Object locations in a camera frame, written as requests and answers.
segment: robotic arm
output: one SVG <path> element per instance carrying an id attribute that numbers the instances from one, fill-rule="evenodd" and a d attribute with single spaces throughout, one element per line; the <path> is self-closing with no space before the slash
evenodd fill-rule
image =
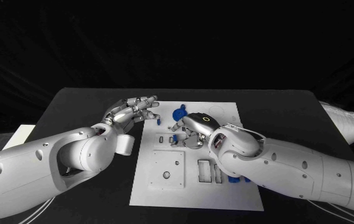
<path id="1" fill-rule="evenodd" d="M 170 146 L 197 149 L 208 143 L 209 157 L 228 176 L 242 175 L 286 196 L 354 209 L 354 162 L 265 138 L 229 123 L 219 126 L 206 114 L 182 117 L 171 131 L 180 127 L 187 138 Z"/>
<path id="2" fill-rule="evenodd" d="M 160 118 L 145 110 L 158 106 L 156 99 L 119 100 L 93 126 L 0 151 L 0 218 L 26 211 L 96 176 L 114 153 L 130 155 L 134 138 L 125 133 L 134 122 Z"/>

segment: blue object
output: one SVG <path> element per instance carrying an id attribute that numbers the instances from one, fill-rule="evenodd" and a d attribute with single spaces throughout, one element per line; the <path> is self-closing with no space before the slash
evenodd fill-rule
<path id="1" fill-rule="evenodd" d="M 176 110 L 173 111 L 173 113 L 171 113 L 173 120 L 177 122 L 179 119 L 180 119 L 183 116 L 186 116 L 186 115 L 187 115 L 187 113 L 186 113 L 186 106 L 182 104 L 182 105 L 180 105 L 180 108 L 176 109 Z"/>
<path id="2" fill-rule="evenodd" d="M 228 182 L 229 183 L 236 183 L 236 182 L 239 182 L 239 177 L 229 177 L 229 176 L 226 176 L 228 177 Z"/>

